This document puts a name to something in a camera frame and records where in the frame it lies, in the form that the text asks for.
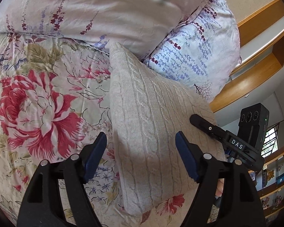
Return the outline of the person's right hand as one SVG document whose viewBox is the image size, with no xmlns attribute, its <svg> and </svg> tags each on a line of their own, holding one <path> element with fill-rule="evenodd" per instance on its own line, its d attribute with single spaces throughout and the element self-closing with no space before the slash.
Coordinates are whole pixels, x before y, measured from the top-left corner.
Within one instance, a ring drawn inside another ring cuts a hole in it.
<svg viewBox="0 0 284 227">
<path fill-rule="evenodd" d="M 221 197 L 224 189 L 224 179 L 218 179 L 218 183 L 216 186 L 215 196 Z"/>
</svg>

